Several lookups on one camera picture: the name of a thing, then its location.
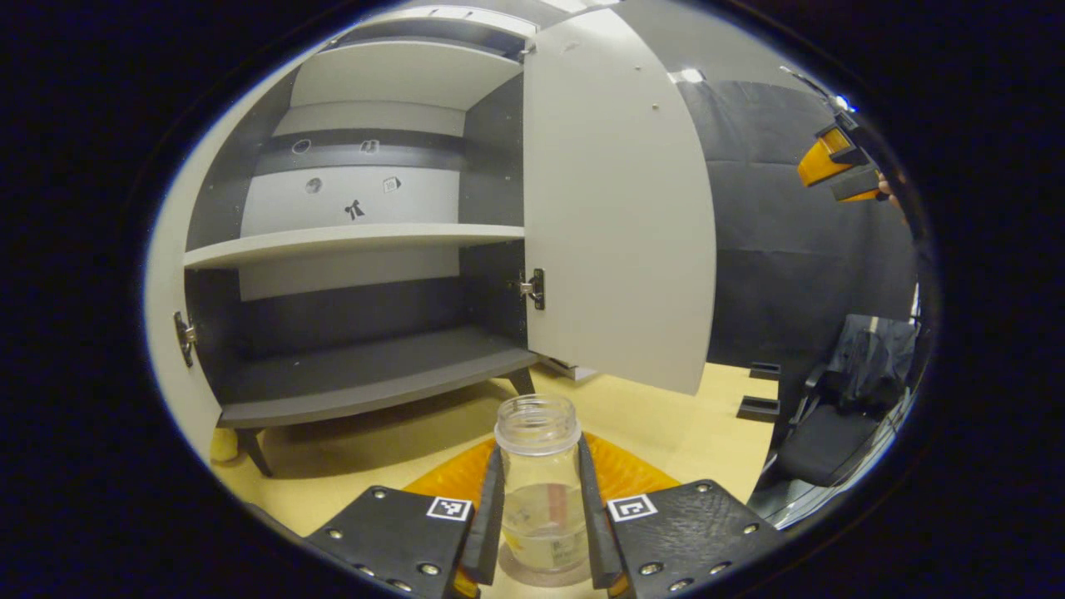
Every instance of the cabinet shelf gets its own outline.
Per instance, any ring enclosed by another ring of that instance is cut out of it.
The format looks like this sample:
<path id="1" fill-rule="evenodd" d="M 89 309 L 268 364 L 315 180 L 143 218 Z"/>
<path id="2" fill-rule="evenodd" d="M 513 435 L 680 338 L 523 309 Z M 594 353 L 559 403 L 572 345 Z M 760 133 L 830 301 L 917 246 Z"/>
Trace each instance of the cabinet shelf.
<path id="1" fill-rule="evenodd" d="M 218 389 L 218 426 L 342 418 L 531 366 L 536 354 L 476 326 L 246 362 Z"/>
<path id="2" fill-rule="evenodd" d="M 410 223 L 318 227 L 245 237 L 185 253 L 186 269 L 232 269 L 253 262 L 345 250 L 482 245 L 525 238 L 523 227 Z"/>

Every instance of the hand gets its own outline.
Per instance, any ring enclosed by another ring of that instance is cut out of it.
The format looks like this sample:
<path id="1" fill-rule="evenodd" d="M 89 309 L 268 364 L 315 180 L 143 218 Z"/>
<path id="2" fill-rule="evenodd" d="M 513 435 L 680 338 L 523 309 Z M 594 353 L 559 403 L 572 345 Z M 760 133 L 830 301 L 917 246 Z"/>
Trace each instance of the hand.
<path id="1" fill-rule="evenodd" d="M 899 211 L 902 212 L 902 207 L 899 206 L 899 198 L 896 197 L 895 192 L 891 191 L 891 184 L 888 183 L 887 179 L 884 178 L 883 173 L 878 173 L 876 175 L 880 177 L 880 191 L 887 194 L 887 201 L 889 201 L 891 206 L 898 208 Z M 903 183 L 906 182 L 906 179 L 903 178 L 901 173 L 899 174 L 899 180 L 902 181 Z M 906 222 L 906 214 L 904 212 L 902 214 L 902 222 L 903 223 Z"/>

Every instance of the cabinet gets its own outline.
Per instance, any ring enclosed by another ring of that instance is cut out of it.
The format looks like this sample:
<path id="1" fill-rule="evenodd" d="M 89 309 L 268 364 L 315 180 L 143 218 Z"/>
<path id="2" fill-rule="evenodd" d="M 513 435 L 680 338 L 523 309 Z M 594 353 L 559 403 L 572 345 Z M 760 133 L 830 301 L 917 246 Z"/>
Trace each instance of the cabinet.
<path id="1" fill-rule="evenodd" d="M 578 15 L 531 34 L 521 61 L 422 39 L 338 46 L 267 93 L 285 101 L 265 136 L 257 126 L 253 160 L 233 159 L 247 177 L 229 183 L 232 213 L 210 173 L 193 211 L 186 307 L 218 426 L 350 416 L 493 376 L 524 386 L 541 356 L 694 393 L 714 309 L 709 182 L 679 93 L 632 29 Z M 542 302 L 521 293 L 534 272 Z"/>

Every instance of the door hinge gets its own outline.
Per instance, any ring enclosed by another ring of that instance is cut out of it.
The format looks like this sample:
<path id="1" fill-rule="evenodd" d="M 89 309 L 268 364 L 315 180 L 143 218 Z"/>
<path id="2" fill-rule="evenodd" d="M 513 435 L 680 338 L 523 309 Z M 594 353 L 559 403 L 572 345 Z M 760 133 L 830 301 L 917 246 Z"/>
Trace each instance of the door hinge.
<path id="1" fill-rule="evenodd" d="M 174 312 L 174 326 L 178 333 L 178 346 L 181 347 L 181 354 L 185 357 L 185 366 L 192 368 L 193 366 L 193 345 L 196 344 L 196 328 L 192 324 L 192 319 L 189 319 L 189 324 L 181 319 L 181 312 Z"/>
<path id="2" fill-rule="evenodd" d="M 526 295 L 532 298 L 537 310 L 542 310 L 546 300 L 544 297 L 543 269 L 534 269 L 532 278 L 525 280 L 525 269 L 518 273 L 518 280 L 510 281 L 511 287 L 518 288 L 522 297 Z"/>

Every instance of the gray shelf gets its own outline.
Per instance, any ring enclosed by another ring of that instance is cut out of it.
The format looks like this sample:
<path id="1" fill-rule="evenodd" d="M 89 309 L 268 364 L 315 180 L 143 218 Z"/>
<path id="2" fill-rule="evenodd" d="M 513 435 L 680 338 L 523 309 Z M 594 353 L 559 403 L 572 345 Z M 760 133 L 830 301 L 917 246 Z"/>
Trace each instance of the gray shelf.
<path id="1" fill-rule="evenodd" d="M 475 326 L 247 362 L 218 390 L 218 426 L 342 418 L 501 376 L 538 356 Z"/>

